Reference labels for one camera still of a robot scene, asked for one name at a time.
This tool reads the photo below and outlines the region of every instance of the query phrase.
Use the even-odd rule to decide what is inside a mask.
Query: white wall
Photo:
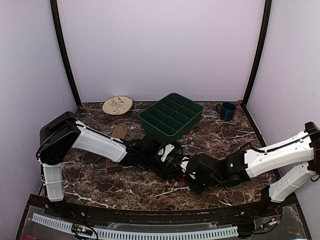
[[[75,111],[50,1],[0,1],[0,235],[15,239],[40,187],[40,128]]]
[[[320,127],[320,2],[274,0],[264,51],[248,103],[268,145]],[[281,169],[285,174],[290,168]],[[320,239],[320,184],[297,192],[312,239]]]
[[[242,99],[264,0],[59,1],[83,102]]]

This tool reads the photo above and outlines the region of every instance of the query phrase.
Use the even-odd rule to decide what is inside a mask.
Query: decorated plate
[[[130,110],[133,101],[127,96],[114,96],[109,98],[102,106],[103,112],[110,115],[122,115]]]

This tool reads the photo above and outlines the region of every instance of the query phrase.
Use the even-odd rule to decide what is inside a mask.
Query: green compartment organizer
[[[139,114],[141,126],[166,144],[175,142],[200,121],[204,107],[171,93]]]

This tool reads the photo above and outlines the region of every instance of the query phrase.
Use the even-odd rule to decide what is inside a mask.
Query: brown marble surface
[[[111,116],[103,113],[102,103],[85,103],[76,116],[86,125],[108,135],[116,125],[126,124],[128,133],[125,139],[133,140],[146,134],[138,114],[151,104],[135,102],[126,114]],[[184,154],[206,153],[222,160],[247,142],[260,146],[239,105],[234,119],[225,122],[215,111],[217,103],[200,104],[204,106],[200,122],[179,140]],[[276,181],[270,171],[229,191],[207,187],[205,192],[197,195],[185,183],[168,182],[151,171],[125,167],[119,172],[107,172],[104,157],[79,149],[69,151],[62,171],[64,195],[68,202],[123,210],[197,210],[251,203],[259,201],[261,190]]]

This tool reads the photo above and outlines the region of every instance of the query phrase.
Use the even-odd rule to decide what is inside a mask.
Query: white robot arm
[[[61,163],[69,149],[76,148],[122,165],[146,166],[162,178],[184,178],[195,191],[205,186],[232,187],[267,171],[295,164],[284,177],[262,191],[263,201],[281,203],[320,171],[316,164],[320,157],[319,129],[313,122],[305,128],[285,141],[240,150],[224,160],[201,153],[191,158],[176,154],[178,157],[168,162],[166,156],[173,151],[173,145],[159,142],[154,135],[147,134],[131,144],[98,132],[66,112],[41,129],[36,156],[43,167],[43,181],[51,202],[64,199]]]

